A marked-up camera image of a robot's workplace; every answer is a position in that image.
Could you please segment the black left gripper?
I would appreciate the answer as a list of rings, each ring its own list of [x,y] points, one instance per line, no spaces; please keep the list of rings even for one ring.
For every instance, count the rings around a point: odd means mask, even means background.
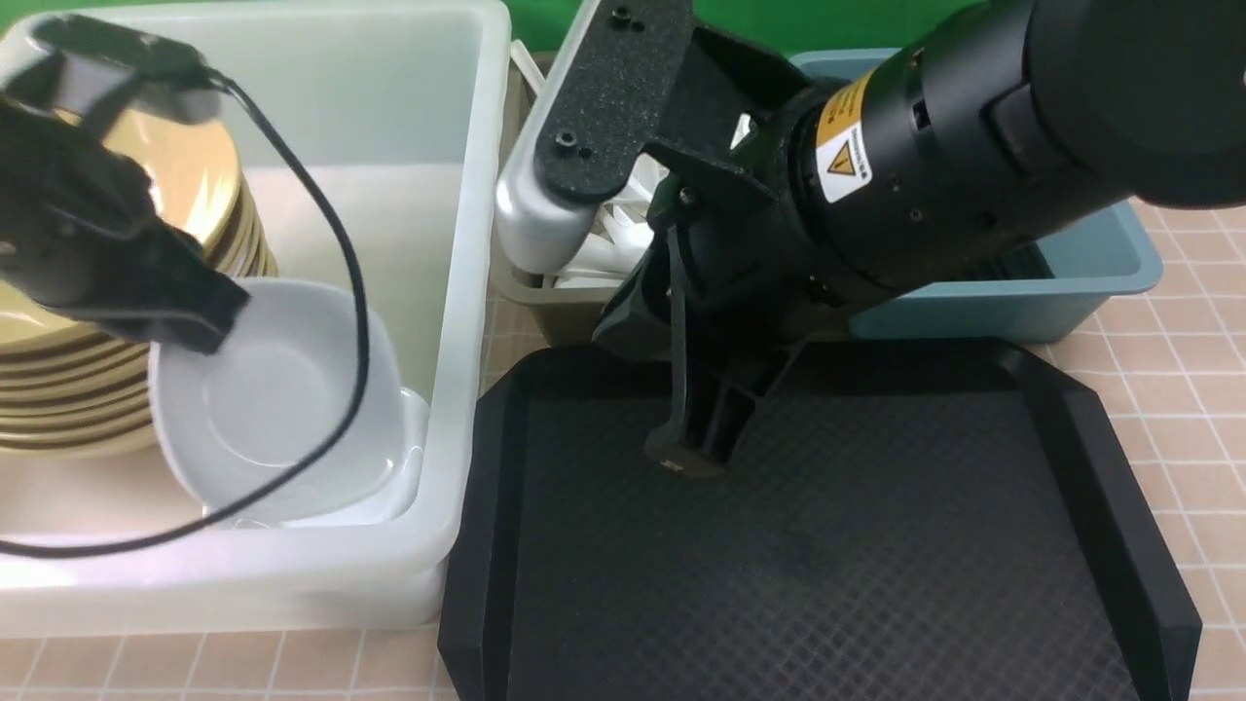
[[[128,157],[51,115],[2,105],[2,280],[80,322],[213,355],[249,303],[156,212]]]

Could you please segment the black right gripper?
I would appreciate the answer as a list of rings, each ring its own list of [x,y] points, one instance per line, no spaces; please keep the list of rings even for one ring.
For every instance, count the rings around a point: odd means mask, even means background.
[[[687,478],[725,474],[744,431],[822,324],[801,166],[807,125],[847,85],[695,17],[689,1],[584,1],[535,129],[535,186],[579,213],[648,156],[668,171],[653,240],[593,341],[672,360],[672,416],[645,453]]]

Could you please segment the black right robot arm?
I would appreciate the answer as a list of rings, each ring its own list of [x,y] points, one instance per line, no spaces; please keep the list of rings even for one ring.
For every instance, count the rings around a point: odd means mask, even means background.
[[[983,1],[851,83],[695,17],[586,1],[535,179],[596,210],[668,171],[596,342],[672,362],[645,440],[721,473],[824,308],[846,319],[1139,197],[1244,205],[1241,1]]]

